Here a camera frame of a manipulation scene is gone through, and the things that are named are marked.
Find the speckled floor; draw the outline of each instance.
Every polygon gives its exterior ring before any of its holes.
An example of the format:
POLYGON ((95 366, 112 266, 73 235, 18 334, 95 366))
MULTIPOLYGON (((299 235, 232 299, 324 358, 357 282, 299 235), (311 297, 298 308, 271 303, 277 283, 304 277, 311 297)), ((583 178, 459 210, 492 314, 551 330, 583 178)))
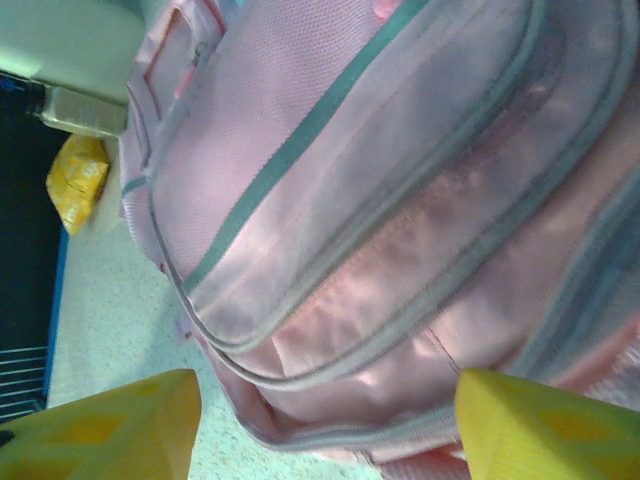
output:
POLYGON ((367 467, 266 451, 242 431, 197 347, 175 340, 177 300, 118 216, 118 177, 115 162, 96 213, 69 242, 50 406, 173 368, 194 368, 203 412, 191 480, 379 479, 367 467))

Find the yellow object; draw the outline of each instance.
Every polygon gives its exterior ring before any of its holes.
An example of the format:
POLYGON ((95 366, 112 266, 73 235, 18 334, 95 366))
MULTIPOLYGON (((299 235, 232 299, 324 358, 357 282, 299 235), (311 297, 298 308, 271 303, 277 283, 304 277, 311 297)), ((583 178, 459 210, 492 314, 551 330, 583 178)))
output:
POLYGON ((455 408, 473 480, 640 478, 640 413, 473 369, 455 408))
POLYGON ((193 370, 174 370, 0 425, 2 480, 184 480, 200 421, 193 370))
POLYGON ((84 225, 100 197, 109 161, 97 138, 71 135, 47 176, 47 191, 69 234, 84 225))

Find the backpack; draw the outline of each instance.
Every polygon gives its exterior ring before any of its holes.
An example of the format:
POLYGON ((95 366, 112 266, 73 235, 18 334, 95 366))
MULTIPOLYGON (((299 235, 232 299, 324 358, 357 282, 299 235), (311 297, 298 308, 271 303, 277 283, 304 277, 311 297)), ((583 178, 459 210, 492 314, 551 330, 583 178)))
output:
POLYGON ((249 434, 468 478, 461 369, 640 410, 637 47, 635 0, 171 0, 123 211, 249 434))

